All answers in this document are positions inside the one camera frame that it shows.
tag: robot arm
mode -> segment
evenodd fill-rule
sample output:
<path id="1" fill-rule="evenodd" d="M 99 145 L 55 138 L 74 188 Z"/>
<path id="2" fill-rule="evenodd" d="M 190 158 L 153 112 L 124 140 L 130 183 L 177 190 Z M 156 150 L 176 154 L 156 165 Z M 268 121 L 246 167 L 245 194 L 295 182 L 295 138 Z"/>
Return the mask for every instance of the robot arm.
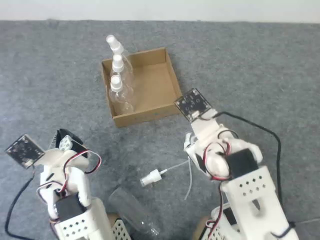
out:
<path id="1" fill-rule="evenodd" d="M 194 137 L 187 135 L 185 142 L 190 143 L 184 150 L 210 179 L 223 181 L 219 185 L 221 205 L 211 213 L 214 223 L 204 229 L 200 239 L 276 240 L 281 236 L 283 240 L 298 240 L 296 231 L 289 227 L 268 168 L 258 166 L 263 159 L 259 147 L 236 139 L 232 130 L 218 124 L 219 113 L 195 88 L 175 104 L 194 132 Z M 279 141 L 275 133 L 265 131 Z M 223 204 L 222 192 L 228 203 Z"/>
<path id="2" fill-rule="evenodd" d="M 92 198 L 85 174 L 90 151 L 79 143 L 79 139 L 75 139 L 71 135 L 61 137 L 60 142 L 51 144 L 55 147 L 46 151 L 36 162 L 37 165 L 43 165 L 41 185 L 37 192 L 47 204 L 49 217 L 60 240 L 82 237 L 113 240 L 114 235 L 105 207 L 100 199 Z M 100 163 L 99 161 L 94 169 L 98 168 Z M 67 178 L 63 171 L 65 164 Z"/>

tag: transparent bottle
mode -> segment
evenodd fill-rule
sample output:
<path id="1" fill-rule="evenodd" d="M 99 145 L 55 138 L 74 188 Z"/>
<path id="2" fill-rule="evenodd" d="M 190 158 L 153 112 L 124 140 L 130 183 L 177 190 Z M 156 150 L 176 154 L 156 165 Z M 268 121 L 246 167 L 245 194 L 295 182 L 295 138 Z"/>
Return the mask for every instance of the transparent bottle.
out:
<path id="1" fill-rule="evenodd" d="M 108 35 L 106 37 L 106 42 L 109 44 L 111 50 L 113 51 L 113 54 L 122 56 L 124 65 L 133 74 L 134 69 L 133 69 L 131 62 L 130 62 L 129 52 L 127 50 L 125 50 L 125 48 L 122 46 L 122 44 L 113 35 Z"/>
<path id="2" fill-rule="evenodd" d="M 127 220 L 137 231 L 151 239 L 159 236 L 158 220 L 132 194 L 118 187 L 109 197 L 109 202 L 120 217 Z"/>
<path id="3" fill-rule="evenodd" d="M 112 69 L 110 76 L 119 75 L 122 82 L 133 88 L 134 87 L 134 76 L 130 70 L 124 65 L 123 57 L 119 54 L 113 55 L 112 59 Z"/>
<path id="4" fill-rule="evenodd" d="M 134 91 L 123 84 L 120 75 L 113 75 L 110 81 L 109 97 L 117 115 L 134 111 Z"/>

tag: black wire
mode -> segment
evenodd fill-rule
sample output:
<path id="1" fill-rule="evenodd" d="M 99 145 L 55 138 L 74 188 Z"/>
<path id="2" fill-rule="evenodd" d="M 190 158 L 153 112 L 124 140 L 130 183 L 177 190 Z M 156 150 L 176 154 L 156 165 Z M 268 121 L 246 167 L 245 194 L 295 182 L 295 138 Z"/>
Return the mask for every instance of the black wire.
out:
<path id="1" fill-rule="evenodd" d="M 281 207 L 283 209 L 283 211 L 285 212 L 285 209 L 284 209 L 284 206 L 283 206 L 283 197 L 282 197 L 282 187 L 281 187 L 281 173 L 280 173 L 280 158 L 281 158 L 281 141 L 280 141 L 280 138 L 278 137 L 278 135 L 276 133 L 274 133 L 273 131 L 265 128 L 264 126 L 261 126 L 261 125 L 258 125 L 252 121 L 249 121 L 241 116 L 237 116 L 237 115 L 234 115 L 232 113 L 229 113 L 227 111 L 221 111 L 221 112 L 218 112 L 217 114 L 215 114 L 212 118 L 202 118 L 202 117 L 199 117 L 199 119 L 201 120 L 204 120 L 204 121 L 209 121 L 211 119 L 215 119 L 221 115 L 228 115 L 229 117 L 232 117 L 234 119 L 238 119 L 238 120 L 241 120 L 247 124 L 250 124 L 256 128 L 259 128 L 269 134 L 271 134 L 277 141 L 278 143 L 278 150 L 277 150 L 277 153 L 276 153 L 276 184 L 277 184 L 277 189 L 278 189 L 278 198 L 279 198 L 279 202 L 281 204 Z"/>
<path id="2" fill-rule="evenodd" d="M 233 131 L 233 130 L 231 130 L 231 129 L 226 129 L 226 130 L 223 130 L 223 131 L 219 132 L 217 138 L 219 139 L 220 135 L 221 135 L 222 133 L 225 133 L 225 132 L 233 133 L 233 134 L 236 136 L 237 139 L 239 138 L 238 133 L 236 133 L 235 131 Z"/>
<path id="3" fill-rule="evenodd" d="M 23 187 L 20 189 L 20 191 L 18 192 L 18 194 L 15 196 L 15 198 L 13 199 L 12 203 L 11 203 L 11 206 L 9 207 L 9 211 L 8 211 L 8 214 L 6 215 L 6 220 L 5 220 L 5 225 L 4 225 L 4 230 L 5 230 L 5 233 L 8 234 L 10 237 L 12 238 L 16 238 L 16 239 L 22 239 L 22 240 L 34 240 L 32 238 L 28 238 L 28 237 L 25 237 L 25 236 L 19 236 L 19 235 L 15 235 L 11 232 L 9 232 L 9 223 L 10 223 L 10 218 L 11 218 L 11 214 L 12 214 L 12 211 L 19 199 L 19 197 L 21 196 L 21 194 L 23 193 L 24 190 L 26 190 L 26 188 L 29 186 L 29 184 L 31 183 L 31 181 L 34 179 L 35 177 L 35 167 L 32 165 L 33 167 L 33 174 L 32 174 L 32 177 L 23 185 Z"/>
<path id="4" fill-rule="evenodd" d="M 289 222 L 289 227 L 281 235 L 276 235 L 274 233 L 271 233 L 271 234 L 272 234 L 272 236 L 276 237 L 277 239 L 282 239 L 290 232 L 291 229 L 294 229 L 295 227 L 296 227 L 295 222 L 294 221 L 290 221 Z"/>

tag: bottle cap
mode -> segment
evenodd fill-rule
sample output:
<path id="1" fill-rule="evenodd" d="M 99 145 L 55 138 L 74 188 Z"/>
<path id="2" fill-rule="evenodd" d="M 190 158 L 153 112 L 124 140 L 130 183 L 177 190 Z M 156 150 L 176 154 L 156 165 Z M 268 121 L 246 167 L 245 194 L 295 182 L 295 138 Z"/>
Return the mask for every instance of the bottle cap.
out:
<path id="1" fill-rule="evenodd" d="M 158 169 L 153 170 L 150 172 L 147 176 L 140 179 L 142 187 L 145 187 L 149 184 L 158 182 L 162 179 L 161 173 L 158 171 Z"/>
<path id="2" fill-rule="evenodd" d="M 124 47 L 122 44 L 115 38 L 113 35 L 108 35 L 106 37 L 106 42 L 109 44 L 111 50 L 114 54 L 122 54 L 124 51 Z"/>
<path id="3" fill-rule="evenodd" d="M 123 89 L 123 84 L 121 81 L 121 77 L 119 75 L 113 75 L 111 77 L 111 84 L 110 84 L 111 90 L 113 92 L 120 92 Z"/>
<path id="4" fill-rule="evenodd" d="M 119 54 L 113 55 L 112 61 L 112 70 L 116 73 L 121 73 L 124 69 L 124 61 L 122 60 L 122 56 Z"/>

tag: cardboard box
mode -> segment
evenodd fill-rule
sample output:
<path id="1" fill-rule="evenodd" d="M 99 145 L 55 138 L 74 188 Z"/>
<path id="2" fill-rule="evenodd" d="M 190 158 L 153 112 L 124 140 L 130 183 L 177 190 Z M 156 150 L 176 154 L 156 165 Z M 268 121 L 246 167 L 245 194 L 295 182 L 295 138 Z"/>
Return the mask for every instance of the cardboard box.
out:
<path id="1" fill-rule="evenodd" d="M 135 81 L 136 99 L 133 113 L 116 115 L 109 99 L 112 59 L 102 61 L 102 78 L 106 89 L 107 104 L 117 127 L 151 121 L 178 114 L 174 101 L 181 97 L 181 90 L 167 50 L 157 48 L 134 53 L 130 56 Z"/>

